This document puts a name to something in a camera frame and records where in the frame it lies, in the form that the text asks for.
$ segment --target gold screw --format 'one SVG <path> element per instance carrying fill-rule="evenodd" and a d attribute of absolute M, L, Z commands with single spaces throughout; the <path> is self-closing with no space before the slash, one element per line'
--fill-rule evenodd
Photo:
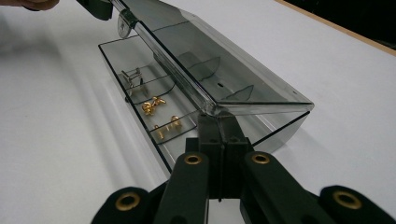
<path fill-rule="evenodd" d="M 146 115 L 153 115 L 155 106 L 153 106 L 150 102 L 145 102 L 142 104 L 142 109 Z"/>

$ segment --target black plastic part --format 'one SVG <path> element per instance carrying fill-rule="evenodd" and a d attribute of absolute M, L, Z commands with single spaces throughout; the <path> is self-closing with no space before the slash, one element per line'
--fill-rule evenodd
<path fill-rule="evenodd" d="M 103 0 L 77 0 L 96 19 L 108 21 L 113 14 L 113 5 Z"/>
<path fill-rule="evenodd" d="M 341 186 L 327 187 L 321 191 L 318 202 L 340 224 L 396 223 L 376 204 L 353 189 Z"/>
<path fill-rule="evenodd" d="M 220 113 L 219 130 L 226 150 L 223 151 L 222 198 L 241 198 L 244 177 L 241 163 L 245 155 L 254 151 L 235 116 Z"/>
<path fill-rule="evenodd" d="M 219 118 L 201 114 L 197 126 L 198 150 L 210 160 L 210 199 L 239 199 L 244 180 L 240 165 L 244 155 L 253 151 L 253 147 L 230 113 L 221 113 Z M 193 140 L 189 141 L 188 144 L 194 144 Z"/>
<path fill-rule="evenodd" d="M 198 138 L 186 138 L 186 151 L 185 152 L 199 151 L 198 142 L 199 142 Z"/>
<path fill-rule="evenodd" d="M 139 205 L 129 211 L 120 211 L 116 207 L 117 199 L 124 193 L 134 192 L 141 199 L 148 196 L 148 193 L 139 188 L 125 188 L 120 189 L 108 197 L 105 204 L 99 209 L 96 216 L 93 218 L 92 224 L 128 224 L 133 220 L 135 224 L 145 223 L 145 206 L 144 201 L 141 200 Z"/>
<path fill-rule="evenodd" d="M 92 224 L 148 224 L 152 223 L 158 206 L 166 188 L 167 182 L 161 184 L 152 192 L 147 193 L 139 188 L 120 189 L 108 197 L 105 204 L 99 209 Z M 124 193 L 134 192 L 140 197 L 137 207 L 129 211 L 120 211 L 116 207 L 117 199 Z"/>
<path fill-rule="evenodd" d="M 270 154 L 248 153 L 243 169 L 246 184 L 269 223 L 335 223 Z"/>
<path fill-rule="evenodd" d="M 199 152 L 177 158 L 154 224 L 207 223 L 209 161 Z"/>
<path fill-rule="evenodd" d="M 242 191 L 241 201 L 239 204 L 242 218 L 246 224 L 268 224 L 267 217 L 260 209 L 259 204 L 251 193 L 250 189 L 245 186 Z"/>
<path fill-rule="evenodd" d="M 201 114 L 198 118 L 198 150 L 210 159 L 209 198 L 221 199 L 224 145 L 216 118 Z"/>

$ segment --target white surface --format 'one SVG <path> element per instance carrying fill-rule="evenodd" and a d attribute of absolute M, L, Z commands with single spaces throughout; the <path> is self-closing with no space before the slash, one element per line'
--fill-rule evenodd
<path fill-rule="evenodd" d="M 395 57 L 272 0 L 166 2 L 316 104 L 275 153 L 306 189 L 350 187 L 396 217 Z M 89 223 L 115 190 L 165 180 L 97 48 L 118 38 L 117 17 L 67 0 L 0 7 L 0 223 Z M 242 223 L 226 203 L 210 223 Z"/>

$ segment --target finger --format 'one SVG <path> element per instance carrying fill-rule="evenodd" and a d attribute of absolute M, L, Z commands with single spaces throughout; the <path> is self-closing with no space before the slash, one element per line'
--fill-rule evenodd
<path fill-rule="evenodd" d="M 21 1 L 19 1 L 19 0 L 0 0 L 0 6 L 20 7 Z"/>
<path fill-rule="evenodd" d="M 34 3 L 32 0 L 27 1 L 27 0 L 21 0 L 21 4 L 23 6 L 27 6 L 31 9 L 36 9 L 36 10 L 48 10 L 53 7 L 55 7 L 59 3 L 59 0 L 46 0 L 45 2 L 37 2 Z"/>

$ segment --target small metal part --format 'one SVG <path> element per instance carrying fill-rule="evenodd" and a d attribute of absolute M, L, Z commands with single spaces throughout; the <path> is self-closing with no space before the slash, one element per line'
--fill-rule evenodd
<path fill-rule="evenodd" d="M 131 33 L 132 29 L 136 25 L 139 20 L 134 14 L 128 9 L 125 8 L 120 12 L 119 16 L 119 35 L 121 38 L 126 38 Z"/>
<path fill-rule="evenodd" d="M 158 134 L 158 137 L 160 137 L 161 140 L 163 140 L 165 138 L 165 136 L 163 135 L 163 132 L 161 132 L 161 130 L 157 130 L 157 134 Z"/>
<path fill-rule="evenodd" d="M 146 115 L 153 115 L 155 111 L 155 106 L 153 106 L 150 102 L 145 102 L 142 104 L 142 109 Z"/>
<path fill-rule="evenodd" d="M 137 207 L 140 203 L 140 197 L 135 192 L 121 194 L 116 201 L 116 208 L 122 212 L 129 211 Z"/>
<path fill-rule="evenodd" d="M 258 164 L 266 164 L 266 163 L 270 162 L 270 158 L 268 158 L 268 156 L 263 155 L 263 154 L 256 154 L 256 155 L 253 155 L 253 156 L 251 157 L 251 159 L 252 159 L 254 162 L 258 163 Z"/>
<path fill-rule="evenodd" d="M 343 205 L 346 208 L 354 210 L 361 208 L 361 200 L 347 191 L 337 190 L 332 195 L 332 197 L 337 203 Z"/>
<path fill-rule="evenodd" d="M 152 106 L 166 104 L 166 101 L 161 99 L 161 97 L 159 97 L 159 96 L 158 97 L 154 96 L 154 97 L 152 97 L 152 99 L 153 99 Z"/>
<path fill-rule="evenodd" d="M 188 165 L 196 165 L 201 163 L 202 158 L 198 155 L 189 155 L 186 158 L 184 158 L 184 162 L 186 162 Z"/>
<path fill-rule="evenodd" d="M 133 80 L 137 77 L 140 77 L 140 80 L 142 80 L 142 74 L 140 73 L 140 68 L 136 68 L 136 72 L 134 73 L 134 76 L 129 76 L 125 71 L 121 70 L 122 77 L 125 79 L 125 81 L 129 84 L 129 90 L 128 90 L 128 95 L 132 96 L 132 93 L 134 92 L 134 83 Z"/>
<path fill-rule="evenodd" d="M 144 94 L 146 97 L 149 97 L 148 88 L 146 87 L 146 85 L 144 85 L 144 81 L 143 81 L 143 78 L 142 78 L 142 77 L 140 78 L 139 85 L 140 85 L 140 90 L 143 92 L 143 94 Z"/>
<path fill-rule="evenodd" d="M 181 129 L 181 121 L 179 120 L 178 116 L 172 116 L 171 118 L 171 127 L 177 129 L 178 131 L 180 131 Z"/>

